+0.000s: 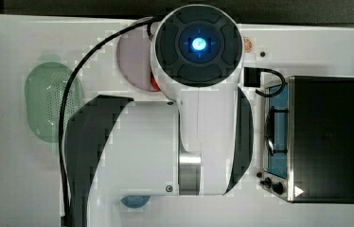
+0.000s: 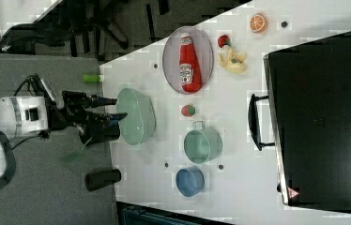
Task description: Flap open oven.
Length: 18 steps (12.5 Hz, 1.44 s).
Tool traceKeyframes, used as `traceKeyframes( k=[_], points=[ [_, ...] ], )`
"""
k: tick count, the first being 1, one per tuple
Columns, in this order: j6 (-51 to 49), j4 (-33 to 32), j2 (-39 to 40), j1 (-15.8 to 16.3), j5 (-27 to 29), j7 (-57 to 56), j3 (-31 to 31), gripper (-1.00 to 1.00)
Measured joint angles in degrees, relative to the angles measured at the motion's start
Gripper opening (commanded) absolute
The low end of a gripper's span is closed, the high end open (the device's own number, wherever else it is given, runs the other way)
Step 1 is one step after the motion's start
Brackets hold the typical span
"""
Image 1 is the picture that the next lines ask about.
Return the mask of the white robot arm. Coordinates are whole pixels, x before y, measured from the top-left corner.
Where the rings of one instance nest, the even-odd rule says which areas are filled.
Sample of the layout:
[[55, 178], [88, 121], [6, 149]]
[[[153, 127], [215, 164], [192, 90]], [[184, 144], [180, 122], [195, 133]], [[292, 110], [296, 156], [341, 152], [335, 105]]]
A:
[[247, 170], [251, 105], [239, 88], [243, 40], [220, 9], [188, 5], [154, 32], [158, 99], [99, 95], [67, 122], [66, 227], [121, 227], [154, 196], [222, 196]]

